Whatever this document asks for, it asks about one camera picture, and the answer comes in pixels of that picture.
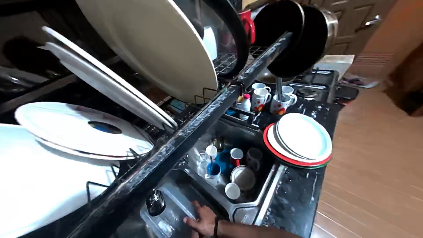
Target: stove burner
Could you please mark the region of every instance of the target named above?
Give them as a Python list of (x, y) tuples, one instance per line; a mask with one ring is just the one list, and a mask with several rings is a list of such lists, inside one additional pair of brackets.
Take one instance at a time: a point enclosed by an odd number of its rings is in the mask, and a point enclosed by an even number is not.
[(318, 92), (315, 89), (304, 87), (304, 88), (298, 89), (297, 94), (298, 96), (311, 100), (317, 96)]

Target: forearm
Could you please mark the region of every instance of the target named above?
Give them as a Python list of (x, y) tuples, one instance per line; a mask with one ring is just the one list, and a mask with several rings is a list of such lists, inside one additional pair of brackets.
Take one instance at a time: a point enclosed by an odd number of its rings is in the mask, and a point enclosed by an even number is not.
[(228, 221), (219, 221), (217, 236), (219, 238), (300, 238), (297, 235), (280, 229), (250, 226)]

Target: dish soap bottle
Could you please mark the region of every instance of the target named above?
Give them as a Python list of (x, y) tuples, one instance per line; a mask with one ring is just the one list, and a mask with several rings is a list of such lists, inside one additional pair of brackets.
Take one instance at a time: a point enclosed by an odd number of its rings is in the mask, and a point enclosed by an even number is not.
[[(249, 94), (243, 94), (242, 95), (242, 101), (240, 103), (238, 103), (237, 108), (244, 110), (244, 111), (250, 111), (251, 102), (250, 102), (250, 95)], [(239, 118), (241, 120), (245, 121), (245, 120), (248, 119), (248, 116), (240, 113)]]

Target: red plate rim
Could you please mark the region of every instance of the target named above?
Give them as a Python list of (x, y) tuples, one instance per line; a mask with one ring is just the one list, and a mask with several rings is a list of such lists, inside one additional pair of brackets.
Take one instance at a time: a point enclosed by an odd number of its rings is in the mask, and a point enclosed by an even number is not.
[(313, 162), (313, 163), (306, 163), (306, 162), (301, 162), (301, 161), (296, 161), (296, 160), (293, 160), (293, 159), (291, 159), (291, 158), (288, 158), (288, 157), (286, 157), (286, 156), (284, 156), (284, 155), (282, 155), (282, 154), (280, 154), (277, 150), (275, 150), (272, 146), (271, 146), (271, 144), (269, 143), (269, 140), (267, 139), (267, 132), (269, 131), (269, 128), (272, 126), (272, 125), (274, 125), (275, 123), (272, 123), (272, 124), (270, 124), (270, 125), (268, 125), (265, 129), (264, 129), (264, 133), (263, 133), (263, 140), (264, 140), (264, 143), (266, 144), (266, 146), (267, 146), (267, 148), (275, 155), (275, 156), (277, 156), (278, 158), (280, 158), (281, 160), (283, 160), (283, 161), (285, 161), (285, 162), (288, 162), (288, 163), (291, 163), (291, 164), (294, 164), (294, 165), (299, 165), (299, 166), (307, 166), (307, 167), (311, 167), (311, 166), (318, 166), (318, 165), (322, 165), (322, 164), (324, 164), (324, 163), (326, 163), (326, 162), (328, 162), (329, 160), (330, 160), (330, 157), (332, 156), (332, 155), (329, 155), (326, 159), (324, 159), (324, 160), (322, 160), (322, 161), (320, 161), (320, 162)]

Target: stainless steel sink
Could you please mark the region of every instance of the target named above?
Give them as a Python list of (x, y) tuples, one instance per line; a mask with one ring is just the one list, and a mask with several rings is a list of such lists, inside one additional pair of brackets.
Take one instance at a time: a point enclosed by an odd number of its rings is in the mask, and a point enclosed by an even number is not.
[[(255, 187), (242, 193), (237, 200), (231, 200), (225, 195), (224, 188), (230, 183), (229, 178), (204, 177), (205, 163), (208, 162), (201, 161), (198, 155), (215, 135), (225, 139), (226, 149), (236, 147), (246, 152), (248, 148), (256, 147), (263, 153), (263, 164), (256, 172)], [(165, 191), (166, 208), (163, 213), (150, 217), (144, 200), (140, 201), (140, 207), (135, 208), (135, 213), (118, 228), (115, 237), (186, 237), (190, 229), (182, 219), (187, 214), (195, 213), (194, 208), (190, 207), (190, 202), (194, 200), (209, 206), (222, 219), (261, 225), (277, 183), (285, 171), (285, 166), (275, 162), (274, 156), (265, 149), (262, 135), (261, 131), (220, 119), (157, 185), (158, 190)]]

